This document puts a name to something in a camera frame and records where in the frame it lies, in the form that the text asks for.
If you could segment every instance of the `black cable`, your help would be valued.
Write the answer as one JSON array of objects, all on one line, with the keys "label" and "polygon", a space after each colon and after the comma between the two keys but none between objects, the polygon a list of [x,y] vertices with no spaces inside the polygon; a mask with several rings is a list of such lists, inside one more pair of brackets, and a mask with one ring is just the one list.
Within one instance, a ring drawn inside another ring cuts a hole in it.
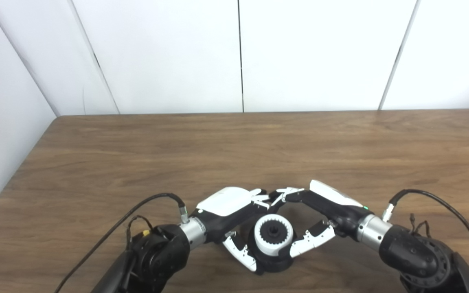
[{"label": "black cable", "polygon": [[113,231],[115,231],[115,229],[117,229],[124,221],[126,221],[128,217],[130,217],[136,210],[138,210],[138,208],[145,205],[147,202],[151,200],[154,200],[156,198],[162,198],[162,197],[169,197],[175,200],[178,203],[179,208],[184,208],[186,206],[184,202],[181,200],[181,198],[179,198],[177,195],[173,193],[159,193],[158,195],[152,195],[144,199],[142,202],[139,202],[130,211],[128,211],[115,225],[113,225],[113,227],[108,232],[106,232],[106,234],[104,234],[104,236],[101,239],[99,239],[99,241],[97,241],[97,243],[90,249],[90,251],[88,251],[88,253],[79,261],[79,263],[77,263],[77,265],[73,267],[73,269],[63,278],[63,280],[59,283],[54,293],[59,293],[63,285],[65,285],[66,281],[73,275],[73,273],[75,273],[75,271],[77,271],[77,269],[83,265],[83,263],[93,254],[93,252],[95,252],[95,250],[97,250],[97,248],[99,248],[99,246],[101,246],[101,244],[113,233]]},{"label": "black cable", "polygon": [[420,195],[424,195],[424,196],[427,196],[433,200],[435,200],[436,202],[440,203],[441,205],[443,205],[445,208],[448,209],[448,211],[452,212],[452,214],[454,214],[459,220],[461,220],[461,222],[464,224],[464,226],[468,229],[468,232],[469,232],[469,223],[468,221],[463,217],[463,215],[461,215],[461,213],[459,213],[456,209],[454,209],[450,204],[448,204],[447,202],[445,202],[444,200],[442,200],[441,198],[439,198],[437,195],[434,195],[432,193],[429,193],[428,191],[423,191],[423,190],[419,190],[419,189],[403,189],[402,191],[399,191],[396,195],[394,195],[392,197],[392,199],[389,201],[390,204],[396,206],[397,205],[397,202],[405,195],[407,195],[408,193],[418,193]]}]

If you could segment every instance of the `wall seam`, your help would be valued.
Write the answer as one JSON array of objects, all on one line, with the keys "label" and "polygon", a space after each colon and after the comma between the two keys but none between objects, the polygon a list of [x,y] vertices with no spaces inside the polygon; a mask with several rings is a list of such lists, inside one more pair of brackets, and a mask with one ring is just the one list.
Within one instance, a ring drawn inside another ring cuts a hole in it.
[{"label": "wall seam", "polygon": [[379,106],[377,108],[378,111],[382,110],[383,105],[385,104],[385,100],[387,98],[388,91],[390,89],[390,85],[392,84],[394,75],[396,74],[396,70],[397,70],[399,61],[401,59],[401,56],[403,54],[404,46],[406,44],[406,41],[408,40],[410,30],[412,29],[412,25],[414,23],[415,16],[417,15],[417,10],[419,9],[420,2],[421,2],[421,0],[416,0],[415,1],[414,9],[412,10],[412,15],[410,15],[410,20],[408,21],[408,25],[406,26],[406,30],[404,32],[404,36],[403,36],[403,39],[402,39],[401,44],[399,46],[398,54],[396,56],[396,60],[394,60],[392,70],[390,71],[390,75],[388,76],[387,84],[385,85],[385,90],[383,91],[383,96],[381,96],[381,101],[379,102]]},{"label": "wall seam", "polygon": [[19,57],[19,59],[21,60],[21,63],[23,63],[24,65],[24,68],[26,68],[26,70],[28,71],[28,74],[30,75],[30,77],[32,78],[32,80],[34,81],[35,85],[37,86],[37,88],[39,89],[39,91],[41,92],[41,95],[43,95],[43,98],[44,100],[46,101],[46,103],[48,104],[48,106],[50,106],[50,109],[52,110],[52,112],[54,112],[54,115],[56,117],[59,117],[60,116],[60,113],[59,111],[57,110],[57,108],[54,106],[54,104],[50,101],[50,99],[46,96],[46,94],[44,93],[44,90],[41,88],[41,86],[39,85],[39,82],[37,81],[37,79],[35,78],[34,74],[32,74],[33,70],[30,68],[30,64],[28,63],[28,61],[26,61],[24,59],[24,57],[21,55],[21,53],[19,52],[19,50],[17,50],[15,44],[13,43],[12,39],[9,37],[8,35],[8,32],[5,30],[5,28],[3,27],[3,25],[1,24],[0,22],[0,28],[3,32],[3,34],[5,35],[5,37],[7,38],[8,42],[10,43],[10,45],[12,46],[14,52],[17,54],[17,56]]}]

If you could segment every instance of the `wood grain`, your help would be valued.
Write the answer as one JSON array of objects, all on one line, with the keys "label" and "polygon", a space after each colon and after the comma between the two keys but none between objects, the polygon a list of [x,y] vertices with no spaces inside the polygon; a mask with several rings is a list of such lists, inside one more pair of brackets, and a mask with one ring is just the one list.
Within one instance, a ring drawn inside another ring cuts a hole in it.
[{"label": "wood grain", "polygon": [[[402,188],[433,192],[469,220],[469,110],[206,115],[64,116],[56,119],[0,195],[0,293],[51,292],[126,211],[170,191],[188,209],[225,186],[273,190],[318,179],[381,213]],[[419,195],[400,202],[469,262],[469,234]],[[176,223],[174,202],[139,212]],[[320,216],[283,215],[303,232]],[[63,292],[89,292],[123,249],[117,231]],[[256,276],[222,246],[194,250],[165,292],[402,292],[370,249],[335,239],[281,274]]]}]

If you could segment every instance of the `small wires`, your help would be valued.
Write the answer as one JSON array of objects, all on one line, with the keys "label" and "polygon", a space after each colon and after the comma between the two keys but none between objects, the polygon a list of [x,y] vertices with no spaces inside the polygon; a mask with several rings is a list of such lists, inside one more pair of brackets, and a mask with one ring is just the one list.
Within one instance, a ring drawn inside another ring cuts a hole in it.
[{"label": "small wires", "polygon": [[128,223],[128,228],[126,229],[126,250],[130,250],[131,249],[131,225],[133,224],[133,222],[137,219],[143,219],[147,226],[149,226],[149,231],[151,232],[153,230],[153,226],[151,225],[151,223],[149,222],[148,219],[146,219],[145,217],[141,216],[141,215],[136,215],[135,217],[133,217],[129,223]]}]

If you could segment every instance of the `white gear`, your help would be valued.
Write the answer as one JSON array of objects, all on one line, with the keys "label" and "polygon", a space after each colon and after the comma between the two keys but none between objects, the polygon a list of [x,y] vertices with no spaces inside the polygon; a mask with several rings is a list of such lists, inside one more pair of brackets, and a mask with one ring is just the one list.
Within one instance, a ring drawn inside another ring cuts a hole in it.
[{"label": "white gear", "polygon": [[[265,241],[262,237],[262,233],[260,229],[262,228],[262,225],[267,222],[267,221],[279,221],[280,223],[285,226],[287,230],[287,236],[285,237],[285,240],[282,241],[281,243],[268,243]],[[292,225],[291,223],[282,217],[281,215],[276,215],[276,214],[269,214],[261,217],[257,223],[255,224],[254,227],[254,239],[256,241],[256,246],[258,246],[259,250],[263,252],[264,254],[267,254],[268,256],[278,256],[278,252],[280,249],[284,248],[285,246],[289,245],[292,242]]]}]

